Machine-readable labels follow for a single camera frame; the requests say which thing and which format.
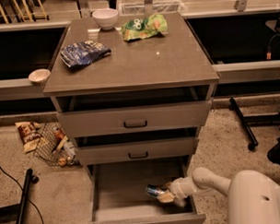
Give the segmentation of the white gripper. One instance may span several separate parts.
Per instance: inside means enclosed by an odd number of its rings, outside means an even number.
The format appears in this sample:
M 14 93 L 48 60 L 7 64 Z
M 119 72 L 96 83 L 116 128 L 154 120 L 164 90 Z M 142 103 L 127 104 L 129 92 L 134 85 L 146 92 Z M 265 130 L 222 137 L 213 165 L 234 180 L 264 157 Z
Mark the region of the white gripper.
M 157 200 L 164 204 L 174 201 L 175 205 L 180 207 L 185 207 L 187 204 L 185 199 L 188 196 L 195 195 L 199 191 L 199 187 L 192 177 L 178 178 L 173 182 L 167 182 L 164 184 L 164 189 L 170 189 L 170 191 L 159 194 Z

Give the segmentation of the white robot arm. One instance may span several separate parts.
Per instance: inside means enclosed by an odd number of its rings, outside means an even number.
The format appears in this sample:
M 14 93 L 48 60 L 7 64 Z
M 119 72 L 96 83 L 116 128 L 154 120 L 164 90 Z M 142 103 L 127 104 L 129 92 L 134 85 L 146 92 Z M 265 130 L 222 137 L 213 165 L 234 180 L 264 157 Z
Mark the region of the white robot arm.
M 227 224 L 280 224 L 280 185 L 253 170 L 239 171 L 229 179 L 198 167 L 191 176 L 160 187 L 157 200 L 182 205 L 188 196 L 211 190 L 227 197 Z

